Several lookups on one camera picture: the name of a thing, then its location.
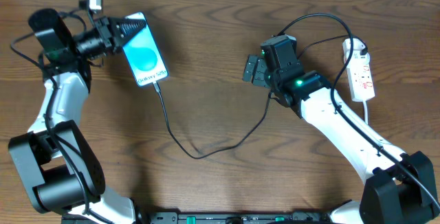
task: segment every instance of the blue circle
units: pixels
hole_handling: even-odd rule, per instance
[[[139,70],[142,71],[150,71],[154,69],[157,65],[157,55],[156,53],[149,48],[136,48],[136,52],[139,55],[134,60],[134,65]]]

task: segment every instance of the phone screen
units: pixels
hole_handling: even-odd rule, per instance
[[[131,14],[126,18],[146,20],[141,12]],[[148,23],[123,48],[139,87],[168,76],[164,61],[160,56]]]

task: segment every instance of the black cable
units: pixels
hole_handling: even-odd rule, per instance
[[[154,84],[154,88],[155,88],[155,90],[156,90],[156,93],[158,94],[158,96],[159,96],[159,99],[160,99],[160,103],[162,104],[162,110],[163,110],[163,112],[164,112],[164,117],[165,117],[165,123],[166,123],[166,128],[168,129],[168,132],[170,133],[170,135],[171,135],[171,137],[173,138],[173,140],[176,142],[176,144],[186,153],[186,155],[187,156],[189,156],[190,158],[192,158],[192,159],[203,159],[203,158],[206,158],[206,157],[208,157],[208,156],[211,156],[211,155],[213,155],[213,154],[216,154],[216,153],[219,153],[219,152],[223,152],[223,151],[226,151],[226,150],[231,150],[231,149],[234,149],[234,148],[237,148],[237,147],[239,147],[240,145],[242,145],[242,143],[252,134],[252,132],[254,132],[255,130],[256,130],[256,128],[258,128],[259,126],[260,126],[260,124],[263,122],[263,120],[265,119],[265,117],[266,117],[266,114],[267,114],[267,110],[269,109],[269,103],[270,103],[270,99],[271,99],[271,96],[272,96],[272,91],[270,91],[269,92],[269,95],[268,95],[268,97],[267,97],[267,102],[266,102],[266,107],[265,107],[265,110],[264,110],[264,114],[263,114],[263,117],[260,119],[260,121],[258,121],[258,123],[254,126],[254,128],[252,128],[246,135],[245,135],[245,137],[243,137],[243,139],[239,142],[239,143],[237,143],[237,144],[235,144],[234,146],[228,146],[228,147],[225,147],[225,148],[220,148],[219,150],[216,150],[216,151],[214,151],[214,152],[211,152],[211,153],[208,153],[208,154],[206,154],[206,155],[202,155],[202,156],[199,156],[199,157],[196,157],[196,156],[193,156],[193,155],[191,155],[181,144],[180,144],[180,142],[176,139],[176,137],[173,135],[173,132],[171,131],[171,129],[170,129],[170,123],[169,123],[169,121],[168,121],[168,115],[166,114],[166,108],[165,108],[165,104],[164,104],[164,99],[163,99],[163,97],[162,97],[162,92],[161,92],[161,90],[160,90],[160,87],[159,87],[159,83],[157,83],[157,82],[154,82],[153,83]]]
[[[72,152],[76,153],[77,156],[79,156],[81,159],[83,158],[80,151],[78,151],[78,149],[76,149],[72,144],[70,144],[69,142],[67,142],[66,140],[64,140],[62,137],[60,137],[57,134],[55,134],[55,137],[58,139],[58,141],[60,143],[66,145],[66,147],[68,147]]]
[[[94,18],[92,17],[90,11],[86,10],[85,11],[87,13],[87,17],[89,17],[90,23],[92,27],[95,27],[95,22],[94,22]]]
[[[83,20],[83,18],[81,18],[79,15],[74,14],[73,12],[58,12],[58,14],[60,15],[60,17],[62,19],[70,17],[70,18],[74,18],[74,19],[79,20],[82,23],[83,32],[87,31],[87,25],[85,24],[85,21]]]
[[[44,49],[40,52],[40,54],[38,54],[38,63],[40,65],[44,65]]]
[[[75,13],[76,11],[77,11],[77,10],[73,10],[73,11],[69,12],[69,13],[68,13],[69,16],[72,16],[72,14]],[[34,33],[32,32],[32,33],[26,34],[26,35],[24,35],[24,36],[22,36],[22,37],[20,37],[20,38],[14,39],[14,40],[11,42],[10,47],[11,47],[11,50],[12,50],[13,52],[15,52],[16,54],[18,54],[18,55],[21,56],[22,58],[24,58],[24,59],[26,59],[27,61],[29,61],[30,63],[32,63],[34,66],[38,67],[38,68],[39,68],[39,69],[40,69],[45,75],[49,76],[49,79],[50,79],[51,82],[52,82],[52,85],[53,85],[53,91],[52,91],[52,94],[51,94],[51,96],[50,96],[49,102],[47,103],[46,112],[45,112],[45,115],[44,115],[45,126],[46,126],[47,132],[49,133],[49,136],[50,136],[51,140],[52,140],[53,143],[55,144],[55,147],[57,147],[57,149],[60,151],[60,153],[61,153],[61,155],[64,157],[66,163],[71,167],[71,169],[74,171],[74,174],[75,174],[76,177],[78,178],[78,182],[79,182],[80,187],[81,187],[81,190],[82,190],[82,195],[83,195],[83,198],[84,198],[84,204],[85,204],[85,209],[84,209],[84,211],[82,212],[82,214],[90,214],[90,211],[91,211],[91,210],[90,210],[90,207],[89,207],[89,197],[88,197],[88,194],[87,194],[87,188],[86,188],[86,185],[87,185],[87,184],[85,183],[84,176],[83,176],[83,174],[82,174],[81,172],[79,172],[79,170],[77,169],[77,167],[76,167],[75,164],[73,163],[72,159],[71,159],[70,156],[67,154],[67,152],[65,151],[65,149],[63,148],[63,146],[60,144],[59,141],[63,141],[64,144],[68,144],[68,142],[66,142],[66,141],[65,141],[64,139],[62,139],[61,137],[56,136],[56,135],[54,134],[52,128],[51,128],[50,125],[49,125],[50,118],[51,118],[51,117],[50,117],[50,112],[51,112],[52,107],[53,107],[53,103],[54,103],[54,100],[55,100],[55,97],[56,97],[56,92],[58,91],[58,84],[56,83],[56,81],[55,81],[55,79],[53,78],[53,76],[51,76],[51,75],[49,74],[49,72],[44,68],[43,65],[41,65],[41,64],[39,64],[38,62],[36,62],[35,60],[31,59],[29,56],[26,56],[25,54],[21,53],[21,52],[15,47],[15,44],[16,44],[16,43],[19,43],[19,42],[21,42],[21,41],[23,41],[23,40],[25,40],[25,39],[31,37],[33,34],[34,34]],[[40,54],[38,55],[38,60],[41,60],[41,59],[42,59],[42,54],[43,54],[43,53],[40,53]],[[76,149],[73,150],[73,151],[74,151],[75,153],[78,153],[78,154],[80,155],[80,153],[79,153]]]
[[[332,14],[325,14],[325,13],[308,14],[308,15],[299,17],[296,20],[292,21],[289,25],[287,25],[283,30],[281,30],[281,32],[278,33],[278,36],[284,34],[284,32],[290,26],[295,24],[296,22],[301,21],[301,20],[306,19],[306,18],[309,18],[309,17],[314,17],[314,16],[325,16],[325,17],[332,18],[332,19],[336,20],[337,22],[339,22],[344,27],[344,29],[346,30],[346,32],[347,32],[347,34],[348,34],[348,36],[350,38],[350,43],[353,44],[353,34],[351,33],[351,30],[348,27],[348,25],[344,21],[339,19],[337,16],[334,16]],[[430,199],[432,200],[434,205],[440,210],[440,204],[435,199],[435,197],[431,194],[431,192],[429,192],[429,190],[408,169],[406,169],[403,165],[401,165],[400,162],[397,159],[395,159],[392,155],[390,155],[388,152],[386,152],[386,150],[384,149],[383,146],[380,146],[380,145],[376,144],[367,134],[365,134],[358,126],[356,126],[356,124],[354,124],[344,114],[344,112],[340,109],[341,106],[338,105],[338,103],[336,103],[336,100],[335,100],[335,87],[336,87],[336,84],[339,81],[339,78],[344,73],[345,69],[347,68],[348,64],[350,63],[352,55],[353,55],[353,46],[350,46],[349,56],[348,56],[348,58],[347,58],[347,60],[346,60],[346,62],[344,64],[344,66],[342,67],[341,71],[336,76],[335,82],[334,82],[333,86],[330,89],[330,98],[331,98],[331,102],[333,103],[333,106],[335,107],[335,110],[342,116],[342,118],[347,122],[347,124],[349,124],[356,132],[358,132],[359,135],[361,135],[369,144],[371,144],[371,146],[373,146],[375,149],[377,149],[377,151],[379,153],[383,154],[383,156],[385,156],[387,159],[391,160],[394,164],[396,164],[397,167],[399,167],[408,177],[411,178],[411,180],[413,180],[424,192],[426,192],[426,194],[430,197]]]
[[[299,59],[305,53],[305,51],[307,51],[307,49],[309,49],[310,47],[312,47],[314,45],[317,45],[317,44],[323,43],[323,42],[327,42],[327,41],[332,41],[334,39],[346,38],[346,37],[348,37],[348,35],[336,36],[336,37],[333,37],[333,38],[327,38],[327,39],[324,39],[324,40],[321,40],[321,41],[317,41],[315,43],[311,43],[310,45],[308,45],[304,49],[302,49],[302,51],[298,54],[298,56],[296,58]],[[362,49],[361,55],[365,55],[368,52],[368,47],[366,46],[366,43],[362,39],[360,39],[360,37],[358,37],[356,35],[353,35],[353,38],[359,39],[364,44],[365,48]]]
[[[78,12],[78,11],[81,11],[81,10],[83,10],[83,9],[80,9],[80,8],[74,8],[73,10],[70,10],[70,11],[69,11],[69,14],[74,14],[74,13],[76,13],[76,12]]]
[[[87,63],[88,63],[90,66],[92,66],[92,67],[98,67],[98,68],[102,68],[102,67],[104,67],[104,59],[102,59],[102,60],[101,60],[101,63],[98,64],[98,65],[95,64],[94,62],[90,61],[90,60],[88,60]]]
[[[106,218],[102,217],[99,214],[96,214],[95,212],[93,212],[91,210],[90,210],[90,216],[93,216],[95,219],[97,219],[100,222],[107,223],[107,224],[112,224],[111,221],[107,220]]]

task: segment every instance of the wooden surface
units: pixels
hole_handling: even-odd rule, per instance
[[[71,10],[77,0],[0,0],[0,222],[58,223],[37,214],[8,154],[11,137],[33,123],[41,107],[41,73],[9,49],[30,31],[40,8]],[[170,77],[161,82],[170,125],[192,154],[239,141],[263,114],[267,89],[241,81],[248,54],[296,17],[331,12],[370,48],[377,97],[371,126],[408,153],[422,150],[440,186],[440,0],[104,0],[108,16],[146,14]],[[75,21],[68,21],[78,31]],[[289,30],[299,49],[344,34],[330,19]],[[36,40],[19,45],[28,55]],[[334,80],[340,41],[312,47],[302,58]],[[348,82],[338,88],[352,103]],[[93,69],[80,129],[104,168],[107,185],[146,208],[182,212],[292,211],[360,200],[363,185],[338,150],[289,109],[270,104],[266,121],[240,148],[209,159],[188,158],[166,132],[151,86],[139,88],[123,55]]]

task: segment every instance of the power strip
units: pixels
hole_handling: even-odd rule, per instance
[[[346,67],[347,76],[349,78],[350,94],[352,101],[362,102],[364,104],[364,121],[369,123],[369,112],[366,101],[375,96],[373,79],[370,70],[370,54],[366,51],[366,45],[358,38],[353,39],[353,55],[350,63]],[[342,43],[344,50],[344,63],[350,54],[350,39],[346,39]]]

